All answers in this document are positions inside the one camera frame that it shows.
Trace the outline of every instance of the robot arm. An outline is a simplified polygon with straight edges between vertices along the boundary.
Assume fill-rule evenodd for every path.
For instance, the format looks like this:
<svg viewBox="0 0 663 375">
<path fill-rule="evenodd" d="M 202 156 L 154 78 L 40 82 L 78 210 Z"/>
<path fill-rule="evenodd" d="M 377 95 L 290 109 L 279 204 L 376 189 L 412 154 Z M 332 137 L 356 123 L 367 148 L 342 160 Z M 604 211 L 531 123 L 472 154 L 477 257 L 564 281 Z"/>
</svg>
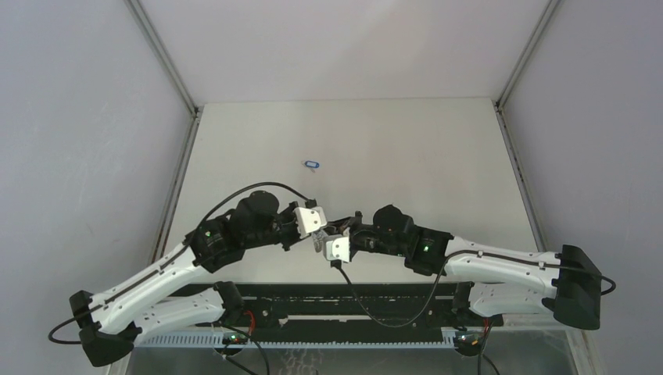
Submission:
<svg viewBox="0 0 663 375">
<path fill-rule="evenodd" d="M 236 209 L 201 223 L 172 252 L 122 284 L 70 298 L 81 344 L 93 366 L 115 362 L 134 345 L 157 334 L 195 323 L 232 324 L 243 310 L 232 282 L 187 298 L 162 302 L 196 278 L 242 259 L 250 248 L 281 244 L 284 250 L 310 235 L 333 266 L 352 261 L 359 252 L 404 258 L 414 272 L 456 275 L 460 283 L 454 308 L 478 316 L 552 311 L 562 323 L 583 329 L 599 324 L 600 280 L 568 272 L 569 264 L 598 274 L 582 250 L 565 246 L 561 254 L 524 253 L 476 244 L 447 232 L 414 225 L 411 217 L 388 205 L 373 224 L 355 216 L 327 221 L 314 200 L 306 207 L 291 203 L 278 212 L 278 200 L 253 192 Z"/>
<path fill-rule="evenodd" d="M 565 325 L 583 330 L 600 326 L 600 289 L 604 278 L 582 249 L 518 252 L 481 245 L 447 232 L 419 227 L 393 205 L 379 209 L 373 224 L 361 212 L 329 223 L 317 238 L 327 260 L 340 267 L 357 252 L 404 257 L 415 273 L 459 276 L 455 309 L 479 316 L 553 313 Z"/>
</svg>

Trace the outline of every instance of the black cable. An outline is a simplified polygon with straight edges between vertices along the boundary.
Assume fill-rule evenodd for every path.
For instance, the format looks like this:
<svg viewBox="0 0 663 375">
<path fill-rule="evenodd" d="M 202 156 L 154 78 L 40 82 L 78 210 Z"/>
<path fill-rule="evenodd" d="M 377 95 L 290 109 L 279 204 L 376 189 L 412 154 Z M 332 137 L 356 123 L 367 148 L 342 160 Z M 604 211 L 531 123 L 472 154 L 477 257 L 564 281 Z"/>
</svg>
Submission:
<svg viewBox="0 0 663 375">
<path fill-rule="evenodd" d="M 359 295 L 357 294 L 357 291 L 354 289 L 354 285 L 352 284 L 352 281 L 350 281 L 350 278 L 348 277 L 346 271 L 344 271 L 343 268 L 341 268 L 340 266 L 337 266 L 336 269 L 339 270 L 339 272 L 343 275 L 343 278 L 346 279 L 346 282 L 348 283 L 348 286 L 350 287 L 350 291 L 352 292 L 354 299 L 357 301 L 357 303 L 359 304 L 359 307 L 361 307 L 361 309 L 366 313 L 366 315 L 368 315 L 369 318 L 371 318 L 374 322 L 376 322 L 377 324 L 380 324 L 380 325 L 383 326 L 383 327 L 388 327 L 388 328 L 401 328 L 401 327 L 405 327 L 405 326 L 408 326 L 408 325 L 410 325 L 411 323 L 413 323 L 415 320 L 417 320 L 417 318 L 418 318 L 419 316 L 421 316 L 421 314 L 424 313 L 424 311 L 426 311 L 426 309 L 428 308 L 428 304 L 431 302 L 431 299 L 433 298 L 433 295 L 435 295 L 435 289 L 437 288 L 437 284 L 439 283 L 439 278 L 442 276 L 442 271 L 444 270 L 444 266 L 442 266 L 442 268 L 440 268 L 440 270 L 439 270 L 439 272 L 438 272 L 438 274 L 437 274 L 437 277 L 435 278 L 435 281 L 433 282 L 433 286 L 432 286 L 432 288 L 431 288 L 431 292 L 430 292 L 430 294 L 428 295 L 428 298 L 426 298 L 426 303 L 424 304 L 424 306 L 423 306 L 423 307 L 421 308 L 421 310 L 417 313 L 417 315 L 413 316 L 413 317 L 412 317 L 411 319 L 409 319 L 407 322 L 405 322 L 405 323 L 401 323 L 401 324 L 387 324 L 387 323 L 383 323 L 383 322 L 380 321 L 380 319 L 378 319 L 375 315 L 371 314 L 371 313 L 368 311 L 368 308 L 366 308 L 366 306 L 364 306 L 364 304 L 361 303 L 361 299 L 359 298 Z"/>
<path fill-rule="evenodd" d="M 210 218 L 218 209 L 221 208 L 221 206 L 225 205 L 229 201 L 231 201 L 234 197 L 240 195 L 241 193 L 247 192 L 249 190 L 255 189 L 255 188 L 260 188 L 262 186 L 276 186 L 279 188 L 284 188 L 287 191 L 290 191 L 294 195 L 300 197 L 301 199 L 305 201 L 309 201 L 306 196 L 304 196 L 302 193 L 298 192 L 297 190 L 293 189 L 292 187 L 289 187 L 286 184 L 281 184 L 280 182 L 259 182 L 257 184 L 249 185 L 247 187 L 241 188 L 237 190 L 236 192 L 232 193 L 230 196 L 228 196 L 226 199 L 223 201 L 219 202 L 219 204 L 215 205 L 203 218 L 200 220 L 200 223 L 198 224 L 198 227 L 200 227 L 201 224 L 205 223 L 207 219 Z"/>
<path fill-rule="evenodd" d="M 81 344 L 80 341 L 60 340 L 58 338 L 53 337 L 53 335 L 56 334 L 56 332 L 58 330 L 60 330 L 60 328 L 66 326 L 67 324 L 73 323 L 76 320 L 79 320 L 80 318 L 83 318 L 85 316 L 88 316 L 88 315 L 92 314 L 93 312 L 97 311 L 98 309 L 101 309 L 101 307 L 102 307 L 101 305 L 97 305 L 97 306 L 93 307 L 92 309 L 89 309 L 86 312 L 82 312 L 82 313 L 74 316 L 73 318 L 69 318 L 69 319 L 63 321 L 62 323 L 58 324 L 57 326 L 55 326 L 55 328 L 53 328 L 50 332 L 48 332 L 48 340 L 52 343 L 60 344 L 60 345 L 80 345 Z"/>
<path fill-rule="evenodd" d="M 497 371 L 497 367 L 495 367 L 495 364 L 493 361 L 491 361 L 488 357 L 486 357 L 483 352 L 486 350 L 486 343 L 488 342 L 488 335 L 490 334 L 490 331 L 493 330 L 493 326 L 495 325 L 495 320 L 491 320 L 490 325 L 488 326 L 488 330 L 486 330 L 486 334 L 483 335 L 483 341 L 481 343 L 481 348 L 478 350 L 478 359 L 477 359 L 477 374 L 481 375 L 481 365 L 482 365 L 482 360 L 486 359 L 486 361 L 489 361 L 489 363 L 493 366 L 495 369 L 495 372 L 499 375 L 500 372 Z"/>
<path fill-rule="evenodd" d="M 251 371 L 250 369 L 246 368 L 246 367 L 245 367 L 244 365 L 242 365 L 240 362 L 235 361 L 235 360 L 234 360 L 233 358 L 231 358 L 231 357 L 226 357 L 226 360 L 227 360 L 228 362 L 232 363 L 233 365 L 237 366 L 240 370 L 244 370 L 245 373 L 250 373 L 251 375 L 258 375 L 257 373 L 254 373 L 253 371 Z"/>
<path fill-rule="evenodd" d="M 495 363 L 493 363 L 493 361 L 490 358 L 488 358 L 487 355 L 484 354 L 483 359 L 485 359 L 486 362 L 493 368 L 493 371 L 495 371 L 496 375 L 501 375 L 500 371 L 497 369 L 497 366 L 495 366 Z"/>
<path fill-rule="evenodd" d="M 281 184 L 281 183 L 279 183 L 279 182 L 259 182 L 259 183 L 257 183 L 257 184 L 249 185 L 249 186 L 247 186 L 247 187 L 244 187 L 244 188 L 242 188 L 242 189 L 237 190 L 236 192 L 234 192 L 234 193 L 232 193 L 230 196 L 228 196 L 226 199 L 224 199 L 223 201 L 221 201 L 219 204 L 215 205 L 215 206 L 214 206 L 214 207 L 213 207 L 213 208 L 212 208 L 212 209 L 211 209 L 211 210 L 210 210 L 210 211 L 209 211 L 209 212 L 208 212 L 208 213 L 202 218 L 202 220 L 200 220 L 200 223 L 199 223 L 198 226 L 196 227 L 196 230 L 198 230 L 198 229 L 200 228 L 200 226 L 201 226 L 203 223 L 205 223 L 205 221 L 206 221 L 207 219 L 210 218 L 210 216 L 212 216 L 212 215 L 213 215 L 213 214 L 214 214 L 219 208 L 221 208 L 221 206 L 225 205 L 226 203 L 228 203 L 229 201 L 231 201 L 233 198 L 235 198 L 236 196 L 240 195 L 241 193 L 244 193 L 245 191 L 249 191 L 249 190 L 252 190 L 252 189 L 255 189 L 255 188 L 259 188 L 259 187 L 261 187 L 261 186 L 276 186 L 276 187 L 279 187 L 279 188 L 284 188 L 285 190 L 292 192 L 294 195 L 300 197 L 301 199 L 303 199 L 303 200 L 305 200 L 305 201 L 309 201 L 309 199 L 308 199 L 305 195 L 303 195 L 302 193 L 300 193 L 300 192 L 298 192 L 297 190 L 293 189 L 292 187 L 289 187 L 289 186 L 286 185 L 286 184 Z M 227 216 L 229 213 L 231 213 L 231 211 L 232 211 L 232 209 L 228 210 L 226 213 L 224 213 L 223 216 Z M 176 255 L 175 257 L 177 257 L 177 256 L 179 256 L 181 253 L 183 253 L 183 252 L 187 249 L 188 245 L 189 245 L 189 244 L 185 243 L 185 246 L 183 247 L 183 249 L 180 250 L 180 253 L 179 253 L 178 255 Z M 163 268 L 165 268 L 165 266 L 168 266 L 170 263 L 172 263 L 172 262 L 175 260 L 175 257 L 173 257 L 169 262 L 167 262 L 166 264 L 164 264 L 164 265 L 163 265 Z M 109 298 L 109 299 L 112 300 L 112 298 L 116 298 L 118 295 L 121 295 L 122 293 L 124 293 L 124 292 L 126 292 L 126 291 L 127 291 L 126 289 L 123 290 L 123 291 L 120 291 L 120 292 L 118 292 L 116 295 L 114 295 L 113 297 L 111 297 L 111 298 Z M 53 328 L 50 332 L 48 332 L 48 340 L 49 340 L 50 342 L 55 343 L 55 344 L 61 344 L 61 345 L 80 345 L 80 344 L 81 344 L 80 341 L 65 341 L 65 340 L 59 340 L 59 339 L 57 339 L 57 338 L 54 338 L 54 337 L 53 337 L 53 334 L 54 334 L 55 332 L 57 332 L 59 329 L 61 329 L 62 327 L 66 326 L 67 324 L 73 323 L 74 321 L 76 321 L 76 320 L 78 320 L 78 319 L 80 319 L 80 318 L 82 318 L 82 317 L 84 317 L 84 316 L 90 315 L 90 314 L 92 314 L 94 311 L 96 311 L 97 309 L 99 309 L 99 308 L 101 308 L 101 307 L 102 307 L 101 305 L 97 305 L 97 306 L 95 306 L 94 308 L 92 308 L 92 309 L 90 309 L 90 310 L 88 310 L 88 311 L 86 311 L 86 312 L 83 312 L 83 313 L 81 313 L 81 314 L 79 314 L 79 315 L 76 315 L 76 316 L 73 317 L 73 318 L 69 318 L 69 319 L 65 320 L 64 322 L 58 324 L 55 328 Z"/>
<path fill-rule="evenodd" d="M 459 255 L 459 254 L 478 255 L 479 251 L 477 251 L 477 250 L 460 250 L 459 252 L 455 252 L 452 255 L 450 255 L 450 257 L 454 256 L 454 255 Z M 510 256 L 501 255 L 501 254 L 491 254 L 489 252 L 483 252 L 481 256 L 488 256 L 490 258 L 504 259 L 504 260 L 508 260 L 508 261 L 511 261 L 511 262 L 515 262 L 515 263 L 526 264 L 528 266 L 539 267 L 539 262 L 533 262 L 533 261 L 528 261 L 528 260 L 523 260 L 523 259 L 518 259 L 518 258 L 512 258 Z M 609 295 L 610 293 L 615 291 L 615 289 L 617 288 L 617 283 L 615 283 L 614 280 L 612 280 L 610 277 L 606 277 L 606 276 L 604 276 L 600 273 L 594 273 L 594 272 L 591 272 L 591 271 L 588 271 L 588 270 L 584 270 L 582 268 L 562 266 L 560 264 L 544 263 L 543 267 L 554 268 L 554 269 L 558 269 L 558 270 L 569 270 L 569 271 L 573 271 L 573 272 L 577 272 L 577 273 L 584 273 L 585 275 L 589 275 L 591 277 L 598 277 L 601 280 L 605 280 L 608 283 L 610 283 L 610 287 L 608 289 L 606 289 L 605 291 L 602 291 L 601 295 Z"/>
<path fill-rule="evenodd" d="M 238 330 L 237 328 L 230 327 L 230 326 L 226 326 L 226 325 L 223 325 L 223 324 L 221 324 L 220 326 L 221 326 L 221 328 L 225 328 L 225 329 L 227 329 L 227 330 L 233 330 L 234 332 L 237 332 L 238 334 L 243 334 L 243 335 L 246 336 L 248 339 L 250 339 L 251 342 L 252 342 L 253 344 L 255 344 L 256 347 L 258 347 L 258 350 L 260 350 L 260 354 L 263 356 L 263 360 L 265 361 L 265 368 L 267 368 L 267 375 L 270 375 L 270 370 L 269 370 L 269 359 L 267 358 L 267 353 L 265 352 L 265 349 L 263 349 L 263 347 L 260 346 L 260 343 L 259 343 L 255 338 L 253 338 L 250 334 L 247 334 L 247 333 L 244 332 L 243 330 Z M 245 369 L 245 368 L 242 368 L 242 367 L 240 367 L 240 368 L 241 368 L 242 370 L 245 370 L 245 371 L 248 370 L 247 372 L 249 372 L 249 373 L 255 375 L 255 373 L 251 372 L 249 369 Z"/>
</svg>

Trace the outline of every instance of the white surface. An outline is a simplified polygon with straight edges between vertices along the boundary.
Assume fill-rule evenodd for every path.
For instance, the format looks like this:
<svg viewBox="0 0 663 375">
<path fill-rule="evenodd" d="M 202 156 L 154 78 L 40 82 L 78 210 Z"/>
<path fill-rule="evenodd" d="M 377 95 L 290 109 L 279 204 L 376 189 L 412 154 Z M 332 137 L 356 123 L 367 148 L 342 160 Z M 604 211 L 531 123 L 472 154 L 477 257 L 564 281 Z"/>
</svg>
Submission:
<svg viewBox="0 0 663 375">
<path fill-rule="evenodd" d="M 320 168 L 312 173 L 303 160 Z M 328 220 L 360 210 L 370 223 L 377 209 L 394 204 L 424 227 L 536 250 L 489 99 L 207 105 L 167 248 L 230 193 L 269 180 L 316 198 Z M 268 190 L 281 208 L 295 199 Z M 345 268 L 356 282 L 431 280 L 387 255 L 360 253 Z M 248 250 L 212 280 L 342 282 L 310 239 L 287 253 Z"/>
<path fill-rule="evenodd" d="M 550 249 L 617 291 L 596 333 L 610 374 L 657 372 L 663 335 L 663 2 L 565 2 L 507 107 Z"/>
<path fill-rule="evenodd" d="M 188 113 L 120 1 L 0 2 L 0 51 L 0 372 L 100 374 L 46 334 L 147 263 Z"/>
<path fill-rule="evenodd" d="M 547 0 L 143 0 L 198 104 L 498 99 Z"/>
</svg>

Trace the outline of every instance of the white wall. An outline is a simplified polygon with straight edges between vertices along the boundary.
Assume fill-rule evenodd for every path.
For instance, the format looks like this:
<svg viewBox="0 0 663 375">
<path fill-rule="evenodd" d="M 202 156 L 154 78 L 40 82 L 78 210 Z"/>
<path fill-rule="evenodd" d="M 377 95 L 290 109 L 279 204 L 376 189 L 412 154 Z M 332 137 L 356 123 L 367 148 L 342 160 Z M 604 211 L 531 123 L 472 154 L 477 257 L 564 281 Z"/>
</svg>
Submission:
<svg viewBox="0 0 663 375">
<path fill-rule="evenodd" d="M 121 1 L 2 2 L 0 51 L 0 372 L 100 373 L 46 334 L 146 264 L 188 113 Z"/>
<path fill-rule="evenodd" d="M 507 105 L 551 249 L 584 248 L 612 374 L 656 373 L 663 273 L 663 2 L 566 1 Z"/>
<path fill-rule="evenodd" d="M 143 0 L 211 102 L 497 99 L 547 0 Z"/>
</svg>

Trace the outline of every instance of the wire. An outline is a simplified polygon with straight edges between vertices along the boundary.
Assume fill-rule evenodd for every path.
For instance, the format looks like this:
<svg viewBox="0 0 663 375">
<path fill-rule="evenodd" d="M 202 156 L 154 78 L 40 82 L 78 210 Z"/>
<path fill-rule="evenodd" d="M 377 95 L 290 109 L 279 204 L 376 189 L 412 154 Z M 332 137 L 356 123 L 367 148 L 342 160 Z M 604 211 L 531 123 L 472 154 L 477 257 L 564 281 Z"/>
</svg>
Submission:
<svg viewBox="0 0 663 375">
<path fill-rule="evenodd" d="M 495 367 L 495 364 L 493 361 L 491 361 L 488 357 L 486 357 L 483 352 L 486 350 L 486 343 L 488 342 L 488 335 L 490 334 L 490 331 L 493 330 L 493 326 L 495 325 L 495 320 L 490 322 L 490 325 L 488 326 L 488 330 L 486 331 L 486 334 L 483 335 L 483 342 L 481 343 L 481 348 L 478 351 L 478 359 L 477 359 L 477 374 L 481 375 L 481 365 L 482 365 L 482 360 L 485 358 L 486 362 L 490 363 L 490 365 L 495 369 L 495 372 L 497 375 L 500 375 L 500 372 L 497 371 L 497 367 Z"/>
<path fill-rule="evenodd" d="M 251 318 L 251 326 L 249 327 L 249 334 L 253 334 L 253 330 L 256 329 L 256 316 L 253 315 L 253 311 L 246 310 L 244 315 L 248 315 Z"/>
<path fill-rule="evenodd" d="M 247 187 L 241 188 L 241 189 L 237 190 L 236 192 L 232 193 L 231 195 L 229 195 L 229 196 L 228 196 L 226 199 L 224 199 L 223 201 L 219 202 L 219 204 L 215 205 L 215 206 L 214 206 L 214 207 L 213 207 L 213 208 L 212 208 L 212 209 L 211 209 L 211 210 L 210 210 L 210 211 L 209 211 L 209 212 L 208 212 L 208 213 L 202 218 L 202 220 L 200 220 L 200 223 L 198 224 L 198 227 L 200 227 L 203 223 L 205 223 L 205 221 L 206 221 L 207 219 L 209 219 L 210 216 L 212 216 L 212 215 L 213 215 L 218 209 L 220 209 L 221 206 L 225 205 L 226 203 L 228 203 L 229 201 L 231 201 L 231 200 L 232 200 L 233 198 L 235 198 L 236 196 L 240 195 L 241 193 L 247 192 L 247 191 L 249 191 L 249 190 L 252 190 L 252 189 L 255 189 L 255 188 L 260 188 L 261 186 L 276 186 L 276 187 L 279 187 L 279 188 L 284 188 L 285 190 L 292 192 L 294 195 L 300 197 L 301 199 L 303 199 L 303 200 L 305 200 L 305 201 L 309 201 L 309 200 L 310 200 L 310 199 L 308 199 L 306 196 L 304 196 L 302 193 L 298 192 L 297 190 L 293 189 L 292 187 L 289 187 L 289 186 L 286 185 L 286 184 L 281 184 L 280 182 L 259 182 L 259 183 L 257 183 L 257 184 L 253 184 L 253 185 L 249 185 L 249 186 L 247 186 Z"/>
<path fill-rule="evenodd" d="M 73 318 L 69 318 L 69 319 L 63 321 L 62 323 L 58 324 L 57 326 L 55 326 L 55 328 L 53 328 L 50 332 L 48 332 L 48 340 L 50 342 L 53 342 L 55 344 L 60 344 L 60 345 L 80 345 L 81 344 L 80 341 L 60 340 L 58 338 L 53 337 L 53 335 L 56 334 L 56 332 L 58 330 L 60 330 L 62 327 L 65 327 L 66 325 L 71 324 L 71 323 L 75 322 L 76 320 L 79 320 L 80 318 L 83 318 L 83 317 L 86 317 L 86 316 L 92 314 L 93 312 L 97 311 L 98 309 L 101 309 L 101 307 L 102 307 L 101 305 L 97 305 L 97 306 L 93 307 L 92 309 L 89 309 L 88 311 L 81 312 L 80 314 L 74 316 Z"/>
<path fill-rule="evenodd" d="M 411 323 L 413 323 L 415 320 L 417 320 L 417 318 L 419 316 L 421 316 L 421 314 L 423 314 L 424 311 L 426 311 L 426 308 L 428 308 L 428 304 L 430 303 L 431 299 L 433 298 L 433 295 L 435 294 L 435 289 L 437 288 L 437 284 L 439 283 L 439 278 L 442 276 L 442 270 L 444 270 L 444 267 L 442 269 L 440 269 L 439 273 L 437 274 L 437 277 L 435 278 L 435 282 L 433 282 L 433 287 L 431 288 L 431 292 L 428 295 L 428 298 L 426 298 L 426 303 L 424 304 L 424 307 L 422 307 L 421 310 L 417 313 L 417 315 L 413 316 L 411 319 L 409 319 L 405 323 L 393 324 L 392 325 L 392 324 L 383 323 L 380 319 L 378 319 L 376 316 L 374 316 L 373 314 L 371 314 L 368 311 L 368 308 L 366 306 L 364 306 L 363 303 L 361 303 L 359 295 L 357 295 L 357 291 L 354 289 L 354 285 L 352 284 L 352 281 L 350 281 L 350 278 L 348 277 L 346 271 L 344 271 L 343 268 L 341 268 L 341 267 L 336 267 L 336 268 L 340 271 L 340 273 L 346 279 L 346 282 L 350 286 L 350 291 L 352 292 L 352 294 L 354 296 L 354 299 L 357 300 L 357 303 L 359 303 L 359 306 L 366 313 L 366 315 L 368 315 L 368 317 L 370 317 L 377 324 L 380 324 L 381 326 L 388 327 L 388 328 L 401 328 L 401 327 L 408 326 Z"/>
<path fill-rule="evenodd" d="M 251 375 L 258 375 L 257 373 L 254 373 L 252 370 L 249 370 L 244 365 L 242 365 L 240 362 L 235 361 L 231 357 L 226 357 L 225 360 L 227 360 L 228 362 L 230 362 L 233 365 L 237 366 L 239 369 L 244 370 L 244 372 L 246 372 L 246 373 L 250 373 Z"/>
<path fill-rule="evenodd" d="M 495 363 L 493 363 L 493 361 L 490 358 L 488 358 L 487 355 L 484 354 L 483 359 L 485 359 L 486 362 L 493 368 L 493 371 L 495 371 L 495 374 L 501 375 L 500 371 L 497 369 L 497 366 L 495 366 Z"/>
<path fill-rule="evenodd" d="M 286 185 L 286 184 L 281 184 L 281 183 L 279 183 L 279 182 L 259 182 L 259 183 L 257 183 L 257 184 L 249 185 L 249 186 L 247 186 L 247 187 L 244 187 L 244 188 L 242 188 L 242 189 L 237 190 L 236 192 L 234 192 L 234 193 L 232 193 L 230 196 L 228 196 L 226 199 L 224 199 L 223 201 L 221 201 L 219 204 L 215 205 L 215 206 L 214 206 L 214 207 L 213 207 L 213 208 L 212 208 L 212 209 L 211 209 L 211 210 L 210 210 L 210 211 L 209 211 L 209 212 L 208 212 L 208 213 L 202 218 L 202 220 L 200 220 L 200 223 L 199 223 L 198 226 L 196 227 L 196 230 L 198 230 L 198 229 L 200 228 L 200 226 L 201 226 L 203 223 L 205 223 L 205 221 L 206 221 L 207 219 L 210 218 L 210 216 L 212 216 L 212 215 L 213 215 L 213 214 L 214 214 L 219 208 L 221 208 L 221 206 L 223 206 L 223 205 L 225 205 L 226 203 L 228 203 L 229 201 L 231 201 L 234 197 L 240 195 L 241 193 L 243 193 L 243 192 L 245 192 L 245 191 L 249 191 L 249 190 L 252 190 L 252 189 L 255 189 L 255 188 L 259 188 L 259 187 L 261 187 L 261 186 L 276 186 L 276 187 L 279 187 L 279 188 L 284 188 L 285 190 L 292 192 L 294 195 L 300 197 L 301 199 L 304 199 L 305 201 L 309 201 L 309 199 L 308 199 L 305 195 L 303 195 L 302 193 L 300 193 L 300 192 L 298 192 L 297 190 L 293 189 L 292 187 L 289 187 L 289 186 Z M 231 209 L 228 210 L 226 213 L 223 214 L 223 216 L 227 216 L 229 213 L 231 213 L 231 211 L 232 211 Z M 166 264 L 164 264 L 163 267 L 168 266 L 170 263 L 172 263 L 172 262 L 175 260 L 175 258 L 176 258 L 177 256 L 179 256 L 181 253 L 183 253 L 183 252 L 188 248 L 188 246 L 189 246 L 188 243 L 185 244 L 185 246 L 183 247 L 183 249 L 180 250 L 180 253 L 179 253 L 178 255 L 176 255 L 175 257 L 173 257 L 169 262 L 167 262 Z M 114 298 L 116 298 L 117 296 L 119 296 L 119 295 L 121 295 L 121 294 L 123 294 L 123 293 L 126 293 L 126 291 L 127 291 L 127 289 L 118 292 L 116 295 L 114 295 L 113 297 L 109 298 L 109 300 L 112 301 L 112 300 L 113 300 Z M 81 313 L 81 314 L 78 314 L 78 315 L 74 316 L 73 318 L 69 318 L 69 319 L 65 320 L 64 322 L 58 324 L 55 328 L 53 328 L 50 332 L 48 332 L 48 340 L 49 340 L 50 342 L 53 342 L 53 343 L 55 343 L 55 344 L 60 344 L 60 345 L 80 345 L 80 344 L 81 344 L 80 341 L 66 341 L 66 340 L 59 340 L 59 339 L 57 339 L 57 338 L 54 338 L 54 337 L 53 337 L 53 334 L 55 334 L 55 332 L 57 332 L 58 330 L 60 330 L 62 327 L 65 327 L 67 324 L 73 323 L 74 321 L 76 321 L 76 320 L 78 320 L 78 319 L 80 319 L 80 318 L 82 318 L 82 317 L 85 317 L 85 316 L 87 316 L 87 315 L 90 315 L 90 314 L 92 314 L 94 311 L 96 311 L 97 309 L 100 309 L 101 307 L 102 307 L 102 305 L 97 305 L 97 306 L 95 306 L 94 308 L 89 309 L 89 310 L 86 311 L 86 312 L 83 312 L 83 313 Z"/>
<path fill-rule="evenodd" d="M 237 332 L 238 334 L 243 334 L 243 335 L 246 336 L 248 339 L 250 339 L 251 342 L 252 342 L 253 344 L 255 344 L 256 347 L 258 347 L 258 350 L 260 350 L 260 354 L 263 356 L 263 360 L 265 361 L 265 368 L 267 369 L 267 375 L 270 375 L 270 370 L 269 370 L 269 359 L 267 358 L 267 353 L 265 352 L 265 349 L 263 349 L 263 347 L 260 346 L 260 343 L 259 343 L 255 338 L 253 338 L 250 334 L 247 334 L 247 333 L 244 332 L 243 330 L 238 330 L 237 328 L 230 327 L 230 326 L 226 326 L 226 325 L 223 325 L 223 324 L 221 324 L 220 326 L 221 326 L 222 328 L 227 329 L 227 330 L 233 330 L 233 331 Z"/>
<path fill-rule="evenodd" d="M 460 250 L 459 252 L 455 252 L 455 253 L 453 253 L 452 255 L 450 255 L 450 257 L 452 257 L 452 256 L 454 256 L 454 255 L 460 255 L 460 254 L 474 254 L 474 255 L 478 255 L 479 252 L 476 251 L 476 250 Z M 504 259 L 504 260 L 508 260 L 508 261 L 511 261 L 511 262 L 515 262 L 515 263 L 526 264 L 526 265 L 528 265 L 528 266 L 536 266 L 536 267 L 539 267 L 539 262 L 530 262 L 530 261 L 528 261 L 528 260 L 523 260 L 523 259 L 518 259 L 518 258 L 512 258 L 512 257 L 510 257 L 510 256 L 501 255 L 501 254 L 491 254 L 491 253 L 489 253 L 489 252 L 483 252 L 482 256 L 488 256 L 488 257 L 490 257 L 490 258 L 497 258 L 497 259 Z M 610 287 L 609 287 L 608 289 L 606 289 L 605 291 L 602 291 L 602 292 L 601 292 L 601 295 L 609 295 L 610 293 L 612 293 L 613 291 L 615 291 L 615 289 L 617 288 L 617 283 L 615 283 L 614 280 L 612 280 L 610 277 L 606 277 L 606 276 L 604 276 L 604 275 L 602 275 L 602 274 L 600 274 L 600 273 L 594 273 L 594 272 L 591 272 L 591 271 L 588 271 L 588 270 L 584 270 L 584 269 L 582 269 L 582 268 L 569 267 L 569 266 L 562 266 L 562 265 L 560 265 L 560 264 L 549 264 L 549 263 L 544 263 L 544 264 L 543 264 L 543 267 L 555 268 L 555 269 L 558 269 L 558 270 L 569 270 L 569 271 L 573 271 L 573 272 L 577 272 L 577 273 L 584 273 L 585 275 L 589 275 L 589 276 L 591 276 L 591 277 L 598 277 L 598 278 L 600 278 L 601 280 L 605 280 L 605 281 L 607 281 L 607 282 L 610 284 Z"/>
<path fill-rule="evenodd" d="M 212 352 L 213 352 L 214 354 L 220 354 L 219 349 L 217 349 L 217 348 L 214 346 L 214 343 L 217 342 L 217 332 L 214 330 L 214 324 L 213 324 L 213 323 L 210 325 L 210 329 L 211 329 L 211 331 L 212 331 L 212 341 L 211 341 L 211 342 L 212 342 Z M 222 339 L 222 340 L 223 340 L 223 338 L 225 338 L 225 334 L 226 334 L 226 331 L 225 331 L 223 328 L 221 328 L 221 339 Z"/>
</svg>

